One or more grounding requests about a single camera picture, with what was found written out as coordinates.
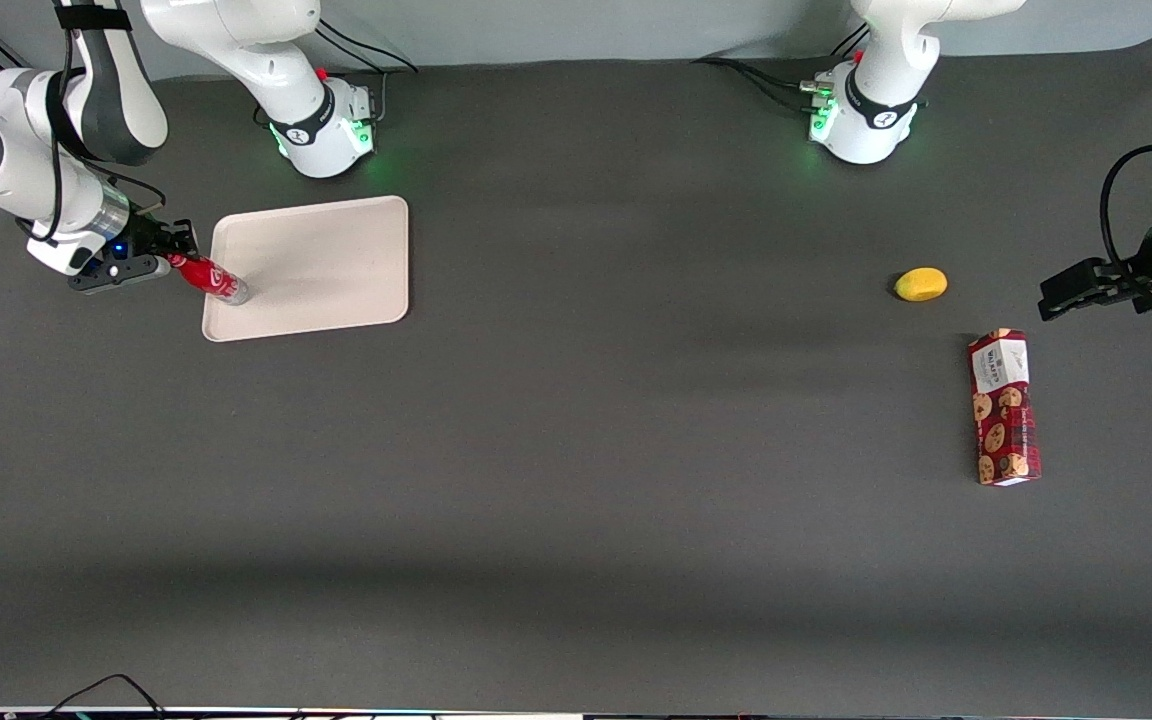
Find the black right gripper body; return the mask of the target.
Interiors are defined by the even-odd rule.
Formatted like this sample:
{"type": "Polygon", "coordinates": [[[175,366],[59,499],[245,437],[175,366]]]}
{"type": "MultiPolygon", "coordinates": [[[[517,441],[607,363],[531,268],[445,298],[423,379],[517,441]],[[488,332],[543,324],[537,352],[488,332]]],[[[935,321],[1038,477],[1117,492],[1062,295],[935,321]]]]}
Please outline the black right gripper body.
{"type": "Polygon", "coordinates": [[[175,252],[175,225],[157,220],[151,214],[134,214],[128,218],[123,232],[114,238],[114,259],[118,262],[136,258],[166,259],[175,252]]]}

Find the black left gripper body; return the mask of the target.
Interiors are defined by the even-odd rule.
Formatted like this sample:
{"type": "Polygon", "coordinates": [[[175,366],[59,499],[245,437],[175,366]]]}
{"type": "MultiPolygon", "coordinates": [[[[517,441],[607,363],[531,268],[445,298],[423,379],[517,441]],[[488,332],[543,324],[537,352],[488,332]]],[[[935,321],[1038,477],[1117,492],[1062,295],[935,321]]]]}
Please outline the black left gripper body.
{"type": "Polygon", "coordinates": [[[1087,304],[1112,305],[1130,301],[1137,313],[1152,310],[1152,227],[1144,234],[1140,247],[1126,258],[1114,245],[1111,219],[1101,213],[1102,242],[1111,259],[1098,262],[1091,270],[1087,304]]]}

